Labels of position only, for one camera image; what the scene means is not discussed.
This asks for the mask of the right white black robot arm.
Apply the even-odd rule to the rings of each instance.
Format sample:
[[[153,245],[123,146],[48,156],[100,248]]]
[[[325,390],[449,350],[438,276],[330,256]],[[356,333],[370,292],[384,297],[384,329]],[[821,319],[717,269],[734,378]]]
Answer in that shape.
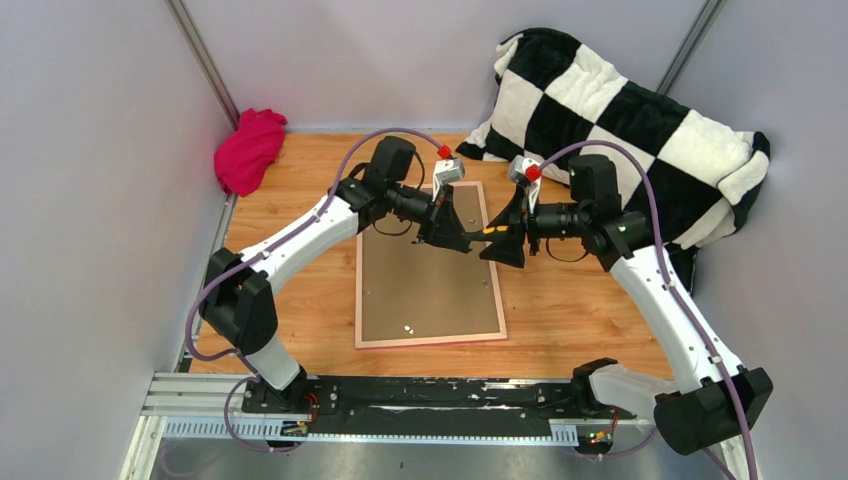
[[[516,189],[483,230],[480,257],[515,268],[543,240],[578,238],[630,296],[657,338],[672,369],[661,380],[631,371],[611,358],[575,368],[571,403],[584,417],[608,407],[654,425],[677,453],[689,455],[751,430],[773,391],[762,368],[749,369],[722,343],[686,291],[677,287],[669,255],[657,242],[653,216],[625,212],[616,169],[603,155],[571,162],[571,202],[542,204],[540,162],[522,156],[509,166]]]

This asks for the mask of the yellow black screwdriver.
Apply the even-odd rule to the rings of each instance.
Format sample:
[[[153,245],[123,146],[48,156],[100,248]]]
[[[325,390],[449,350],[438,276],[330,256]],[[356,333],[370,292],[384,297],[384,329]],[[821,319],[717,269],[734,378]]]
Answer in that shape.
[[[511,235],[511,232],[512,228],[509,225],[498,225],[486,227],[481,230],[465,232],[463,237],[468,241],[497,242],[508,238]]]

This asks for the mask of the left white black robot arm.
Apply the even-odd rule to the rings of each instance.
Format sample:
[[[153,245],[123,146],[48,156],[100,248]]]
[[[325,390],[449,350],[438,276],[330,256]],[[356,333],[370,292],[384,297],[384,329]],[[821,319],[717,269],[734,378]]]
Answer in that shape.
[[[420,155],[414,144],[382,138],[369,161],[342,165],[316,206],[268,239],[235,253],[215,252],[196,311],[224,337],[283,413],[306,400],[306,372],[277,336],[275,296],[302,268],[336,244],[355,237],[389,214],[418,226],[416,240],[468,253],[470,243],[453,202],[453,184],[464,176],[462,161],[441,145],[431,187],[405,184]]]

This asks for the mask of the pink picture frame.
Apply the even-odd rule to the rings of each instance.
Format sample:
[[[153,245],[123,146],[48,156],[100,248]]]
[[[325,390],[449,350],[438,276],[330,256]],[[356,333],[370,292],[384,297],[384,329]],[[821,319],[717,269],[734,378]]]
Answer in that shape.
[[[508,336],[495,263],[417,244],[393,215],[357,237],[354,345],[382,349],[504,340]]]

